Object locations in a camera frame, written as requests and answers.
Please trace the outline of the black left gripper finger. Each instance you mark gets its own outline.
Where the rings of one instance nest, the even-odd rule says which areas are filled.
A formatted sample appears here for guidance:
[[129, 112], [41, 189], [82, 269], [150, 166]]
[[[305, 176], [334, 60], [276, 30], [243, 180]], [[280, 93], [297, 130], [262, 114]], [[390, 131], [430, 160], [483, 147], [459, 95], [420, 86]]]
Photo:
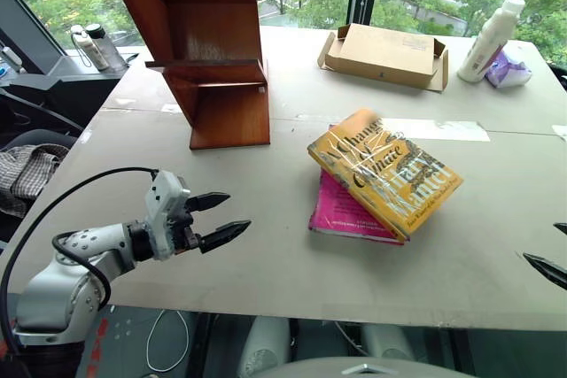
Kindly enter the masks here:
[[250, 220], [233, 221], [216, 228], [214, 232], [208, 235], [201, 236], [198, 243], [200, 252], [205, 254], [233, 241], [244, 233], [251, 224]]
[[203, 212], [228, 200], [230, 195], [223, 192], [209, 192], [202, 195], [190, 197], [185, 202], [187, 212]]

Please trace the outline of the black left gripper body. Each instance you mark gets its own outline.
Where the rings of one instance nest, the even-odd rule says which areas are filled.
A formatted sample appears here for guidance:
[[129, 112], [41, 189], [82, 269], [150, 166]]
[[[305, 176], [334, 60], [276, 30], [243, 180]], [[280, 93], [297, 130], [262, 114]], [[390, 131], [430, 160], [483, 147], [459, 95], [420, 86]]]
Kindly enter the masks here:
[[201, 235], [191, 229], [193, 212], [200, 210], [200, 198], [190, 197], [180, 208], [168, 215], [167, 228], [175, 254], [197, 249], [201, 246]]

